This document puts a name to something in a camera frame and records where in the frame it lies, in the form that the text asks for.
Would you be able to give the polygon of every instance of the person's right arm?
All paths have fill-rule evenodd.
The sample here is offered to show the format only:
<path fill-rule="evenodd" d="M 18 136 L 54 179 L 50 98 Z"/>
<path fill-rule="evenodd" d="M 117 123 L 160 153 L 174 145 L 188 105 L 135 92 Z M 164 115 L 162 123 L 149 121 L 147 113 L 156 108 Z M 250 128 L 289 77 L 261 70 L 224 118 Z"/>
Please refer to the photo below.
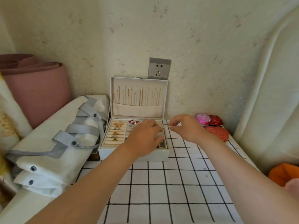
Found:
<path fill-rule="evenodd" d="M 170 130 L 198 144 L 224 183 L 244 223 L 299 223 L 299 201 L 275 184 L 190 115 L 174 117 Z"/>

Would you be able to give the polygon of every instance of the rolled yoga mat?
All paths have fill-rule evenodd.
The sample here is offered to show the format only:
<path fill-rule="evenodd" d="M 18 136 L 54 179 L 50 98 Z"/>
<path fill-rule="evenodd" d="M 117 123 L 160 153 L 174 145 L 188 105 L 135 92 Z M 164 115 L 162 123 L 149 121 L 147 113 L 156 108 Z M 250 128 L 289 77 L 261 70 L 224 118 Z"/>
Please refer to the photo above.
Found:
<path fill-rule="evenodd" d="M 0 55 L 0 70 L 32 128 L 71 101 L 64 64 L 30 54 Z"/>

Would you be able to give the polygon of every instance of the jewelry box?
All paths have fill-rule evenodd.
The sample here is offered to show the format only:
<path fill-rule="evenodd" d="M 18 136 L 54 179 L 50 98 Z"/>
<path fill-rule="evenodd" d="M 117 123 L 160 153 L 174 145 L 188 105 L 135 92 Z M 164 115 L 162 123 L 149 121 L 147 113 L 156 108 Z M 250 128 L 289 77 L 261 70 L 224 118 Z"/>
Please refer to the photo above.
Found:
<path fill-rule="evenodd" d="M 104 138 L 99 147 L 101 160 L 109 156 L 122 144 L 130 131 L 144 119 L 154 119 L 164 136 L 160 145 L 147 156 L 137 161 L 166 161 L 169 148 L 163 126 L 167 80 L 111 77 L 110 80 L 110 114 Z"/>

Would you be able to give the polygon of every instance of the white grid tablecloth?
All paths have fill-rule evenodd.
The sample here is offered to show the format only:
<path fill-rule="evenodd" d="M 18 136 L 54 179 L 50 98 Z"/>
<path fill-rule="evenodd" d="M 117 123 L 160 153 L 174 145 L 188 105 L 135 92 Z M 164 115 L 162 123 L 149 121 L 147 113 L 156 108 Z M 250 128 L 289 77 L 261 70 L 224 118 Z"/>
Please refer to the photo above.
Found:
<path fill-rule="evenodd" d="M 109 199 L 102 223 L 243 223 L 219 175 L 204 151 L 169 131 L 167 162 L 135 162 Z M 226 143 L 252 161 L 230 136 Z M 77 178 L 99 162 L 87 161 Z"/>

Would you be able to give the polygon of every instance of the person's left hand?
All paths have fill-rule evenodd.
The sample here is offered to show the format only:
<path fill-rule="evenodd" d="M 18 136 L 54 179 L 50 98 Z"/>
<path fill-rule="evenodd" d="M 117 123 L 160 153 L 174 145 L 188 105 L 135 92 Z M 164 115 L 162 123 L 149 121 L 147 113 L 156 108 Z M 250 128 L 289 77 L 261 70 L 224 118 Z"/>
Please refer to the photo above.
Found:
<path fill-rule="evenodd" d="M 129 147 L 136 158 L 146 156 L 164 140 L 163 136 L 155 138 L 156 133 L 162 131 L 155 120 L 145 119 L 130 132 L 124 145 Z"/>

